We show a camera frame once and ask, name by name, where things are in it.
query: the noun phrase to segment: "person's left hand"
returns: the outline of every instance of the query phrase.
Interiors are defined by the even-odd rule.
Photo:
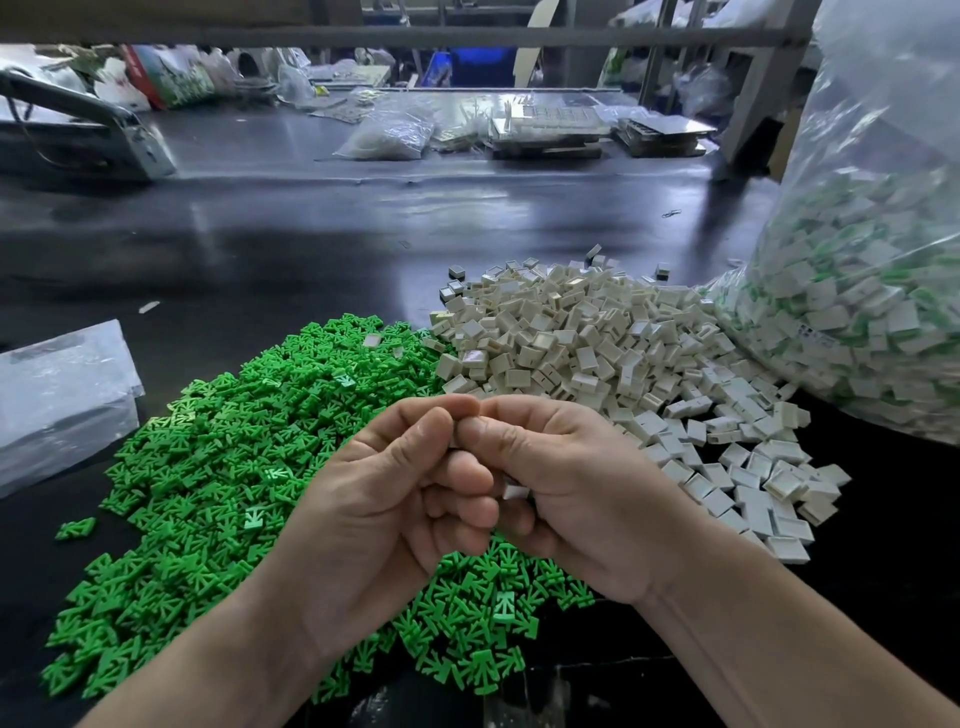
[[[245,583],[307,664],[335,660],[393,618],[445,554],[486,551],[493,475],[447,451],[454,422],[479,411],[466,395],[402,400],[314,477]]]

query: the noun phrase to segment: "green plastic piece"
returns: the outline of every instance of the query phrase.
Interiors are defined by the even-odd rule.
[[[383,337],[363,346],[370,333]],[[425,331],[346,315],[310,324],[281,345],[211,381],[195,380],[116,453],[103,510],[140,530],[140,544],[102,554],[67,596],[48,646],[62,654],[41,679],[51,694],[83,684],[96,698],[147,664],[212,609],[273,547],[310,479],[348,438],[405,397],[440,394],[439,355]],[[95,519],[65,523],[65,538]],[[494,534],[479,557],[446,556],[408,607],[337,663],[315,702],[347,695],[352,672],[400,641],[417,669],[478,694],[524,669],[520,645],[537,636],[534,613],[555,599],[592,601],[551,562]]]
[[[57,541],[70,541],[71,539],[82,539],[93,533],[93,528],[97,525],[94,517],[83,519],[82,521],[69,521],[64,523],[57,535],[54,537]]]

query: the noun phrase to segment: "person's right hand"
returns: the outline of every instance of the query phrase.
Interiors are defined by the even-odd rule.
[[[679,567],[677,546],[707,516],[631,439],[580,404],[509,395],[457,423],[459,446],[530,488],[501,504],[497,527],[532,556],[634,604]]]

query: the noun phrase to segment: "dark workbench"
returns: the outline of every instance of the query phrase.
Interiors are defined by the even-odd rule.
[[[328,162],[335,166],[324,173],[303,162],[302,117],[286,125],[248,114],[244,122],[212,112],[197,118],[170,114],[159,122],[189,168],[185,179],[94,197],[0,186],[0,347],[119,319],[147,391],[141,422],[163,414],[191,379],[236,371],[310,321],[352,312],[425,324],[451,264],[478,272],[530,255],[567,261],[601,243],[636,275],[666,262],[671,282],[707,281],[727,270],[729,258],[749,257],[778,193],[769,181],[711,182],[710,158]],[[254,124],[271,131],[257,135]],[[159,307],[137,314],[154,300]],[[816,463],[837,462],[854,481],[841,512],[817,530],[812,563],[797,573],[957,698],[956,451],[803,404],[813,426],[802,445]],[[55,655],[42,645],[82,567],[135,543],[131,526],[104,513],[90,539],[53,540],[60,523],[96,512],[110,487],[108,462],[101,453],[0,501],[5,728],[66,726],[84,710],[76,696],[45,698],[36,674]],[[525,652],[526,685],[509,685],[508,697],[526,690],[542,704],[554,666],[573,666],[560,670],[570,683],[568,725],[718,723],[684,721],[710,716],[708,706],[636,614],[619,605],[549,614]],[[396,652],[387,662],[358,681],[349,700],[294,724],[319,725],[320,716],[324,725],[347,724],[352,707],[376,693],[350,725],[370,725],[372,714],[382,721],[376,725],[481,725],[479,698],[418,676]],[[611,707],[589,707],[588,695]]]

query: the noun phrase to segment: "forearm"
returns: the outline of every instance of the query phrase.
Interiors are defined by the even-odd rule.
[[[689,521],[681,567],[637,609],[728,726],[960,723],[960,709],[773,558],[718,523]]]
[[[79,728],[280,726],[332,666],[281,636],[285,616],[245,583],[105,697]]]

